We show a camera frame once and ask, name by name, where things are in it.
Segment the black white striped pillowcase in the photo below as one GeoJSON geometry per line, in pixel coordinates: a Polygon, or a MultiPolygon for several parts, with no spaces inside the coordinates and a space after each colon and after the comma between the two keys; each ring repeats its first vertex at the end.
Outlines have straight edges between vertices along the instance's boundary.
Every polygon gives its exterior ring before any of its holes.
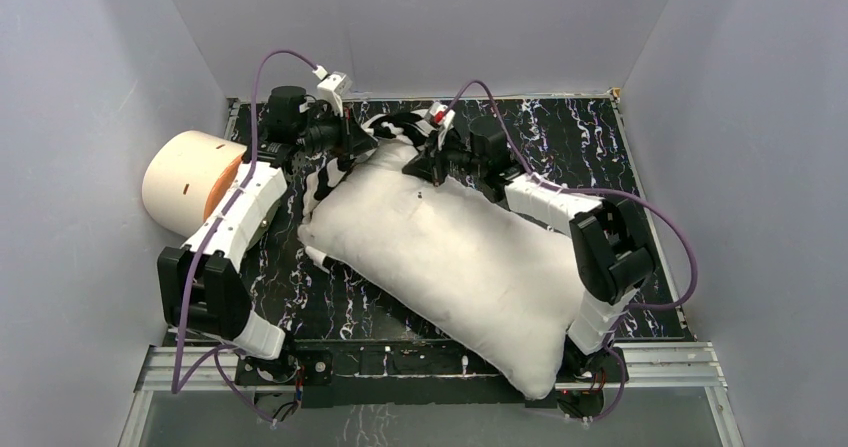
{"type": "MultiPolygon", "coordinates": [[[[347,114],[342,115],[342,117],[343,119],[355,120],[347,114]]],[[[324,152],[327,156],[324,165],[309,173],[304,181],[302,196],[302,223],[304,225],[311,222],[317,207],[333,193],[353,169],[374,155],[379,147],[390,142],[399,142],[421,151],[430,134],[436,132],[434,126],[426,119],[426,112],[422,109],[379,114],[368,118],[363,123],[357,123],[379,142],[378,147],[355,160],[349,161],[339,160],[338,154],[324,152]]]]}

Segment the white pillow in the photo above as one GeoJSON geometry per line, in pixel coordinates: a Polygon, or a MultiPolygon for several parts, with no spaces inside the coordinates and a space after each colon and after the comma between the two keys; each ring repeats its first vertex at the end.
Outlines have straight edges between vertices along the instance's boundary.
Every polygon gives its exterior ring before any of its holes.
{"type": "Polygon", "coordinates": [[[552,390],[584,293],[571,240],[449,179],[403,173],[413,147],[389,142],[299,227],[341,262],[482,357],[524,397],[552,390]]]}

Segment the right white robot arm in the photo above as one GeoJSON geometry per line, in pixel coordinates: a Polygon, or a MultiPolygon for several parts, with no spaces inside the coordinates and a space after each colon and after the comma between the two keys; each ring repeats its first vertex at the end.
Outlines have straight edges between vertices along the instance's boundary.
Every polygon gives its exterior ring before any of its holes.
{"type": "Polygon", "coordinates": [[[454,130],[433,132],[402,169],[434,185],[444,183],[451,170],[475,177],[491,202],[570,238],[584,295],[567,331],[563,366],[571,378],[590,380],[603,366],[620,317],[657,267],[637,204],[549,185],[521,165],[497,126],[474,128],[467,140],[454,130]]]}

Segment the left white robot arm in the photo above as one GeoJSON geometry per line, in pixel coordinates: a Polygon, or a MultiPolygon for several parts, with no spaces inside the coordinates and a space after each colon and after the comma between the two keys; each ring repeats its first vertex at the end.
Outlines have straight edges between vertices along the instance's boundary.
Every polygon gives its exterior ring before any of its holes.
{"type": "Polygon", "coordinates": [[[282,86],[268,103],[290,109],[283,122],[284,142],[271,161],[259,157],[258,139],[238,162],[235,180],[198,230],[179,248],[167,247],[157,272],[168,325],[180,333],[197,332],[260,359],[260,370],[275,383],[294,378],[297,354],[286,348],[287,333],[257,314],[239,269],[247,251],[264,234],[287,190],[298,162],[328,153],[334,157],[307,176],[303,214],[309,214],[350,172],[373,152],[376,139],[343,105],[348,89],[332,74],[307,101],[303,90],[282,86]]]}

